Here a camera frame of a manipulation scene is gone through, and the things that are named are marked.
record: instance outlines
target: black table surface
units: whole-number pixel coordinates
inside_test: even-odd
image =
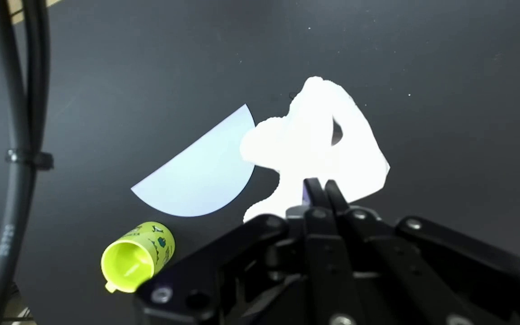
[[[256,122],[287,113],[312,73],[348,88],[392,164],[370,207],[520,254],[518,0],[63,0],[51,23],[56,169],[38,180],[16,272],[41,322],[134,322],[132,295],[103,288],[106,243],[153,218],[179,259],[238,225],[278,176],[256,167],[202,218],[162,214],[130,185],[242,102]],[[0,214],[5,147],[0,70]]]

